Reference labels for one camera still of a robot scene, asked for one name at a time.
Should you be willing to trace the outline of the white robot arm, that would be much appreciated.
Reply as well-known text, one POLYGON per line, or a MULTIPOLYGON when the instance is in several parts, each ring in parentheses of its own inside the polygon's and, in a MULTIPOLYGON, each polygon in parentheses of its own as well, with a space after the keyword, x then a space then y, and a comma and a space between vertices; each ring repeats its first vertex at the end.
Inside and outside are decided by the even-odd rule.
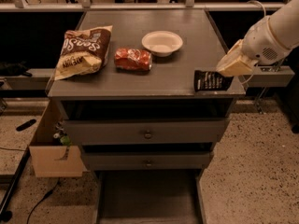
POLYGON ((299 46, 299 0, 253 24, 221 58, 216 71, 224 77, 250 75, 258 64, 271 65, 299 46))

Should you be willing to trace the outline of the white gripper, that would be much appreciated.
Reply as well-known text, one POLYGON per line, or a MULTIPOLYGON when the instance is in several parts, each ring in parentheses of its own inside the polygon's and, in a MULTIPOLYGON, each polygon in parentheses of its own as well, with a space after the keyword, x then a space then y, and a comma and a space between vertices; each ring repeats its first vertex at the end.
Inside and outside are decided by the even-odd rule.
POLYGON ((292 27, 265 16, 249 28, 243 40, 235 42, 217 64, 216 71, 224 77, 249 75, 256 63, 275 63, 291 51, 292 27))

